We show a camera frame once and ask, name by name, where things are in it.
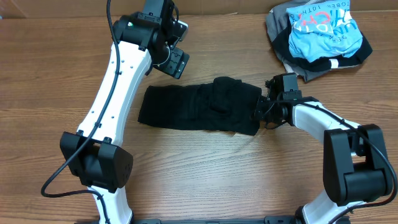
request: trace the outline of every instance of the pile of clothes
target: pile of clothes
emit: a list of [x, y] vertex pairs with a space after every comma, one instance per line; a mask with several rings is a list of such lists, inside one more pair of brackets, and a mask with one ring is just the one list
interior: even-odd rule
[[293, 0], [266, 17], [267, 33], [286, 72], [306, 82], [331, 69], [355, 67], [372, 53], [349, 12], [349, 0]]

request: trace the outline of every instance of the blue t-shirt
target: blue t-shirt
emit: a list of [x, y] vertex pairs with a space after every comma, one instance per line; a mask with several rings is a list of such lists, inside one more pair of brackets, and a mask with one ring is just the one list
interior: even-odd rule
[[309, 62], [320, 57], [350, 57], [362, 45], [362, 34], [349, 13], [349, 0], [327, 1], [286, 9], [292, 25], [289, 50]]

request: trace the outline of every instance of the clothing tag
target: clothing tag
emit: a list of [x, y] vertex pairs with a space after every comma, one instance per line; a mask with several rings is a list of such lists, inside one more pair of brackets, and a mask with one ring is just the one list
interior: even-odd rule
[[337, 59], [329, 59], [329, 61], [331, 63], [330, 68], [338, 68], [338, 60]]

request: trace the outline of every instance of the black garment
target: black garment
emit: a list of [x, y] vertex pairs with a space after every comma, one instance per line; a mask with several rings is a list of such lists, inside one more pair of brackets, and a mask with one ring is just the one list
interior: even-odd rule
[[280, 53], [286, 60], [291, 63], [298, 65], [299, 67], [311, 71], [311, 72], [322, 72], [331, 69], [331, 62], [329, 59], [337, 59], [339, 67], [352, 67], [362, 64], [363, 61], [372, 53], [373, 49], [370, 46], [368, 40], [363, 36], [361, 47], [355, 52], [355, 54], [349, 58], [343, 57], [342, 55], [336, 57], [320, 57], [313, 62], [309, 62], [305, 58], [293, 57], [289, 50], [289, 35], [292, 31], [292, 26], [287, 26], [276, 39], [272, 42], [273, 48]]
[[191, 86], [150, 86], [138, 122], [179, 130], [220, 130], [255, 135], [256, 109], [261, 88], [229, 77]]

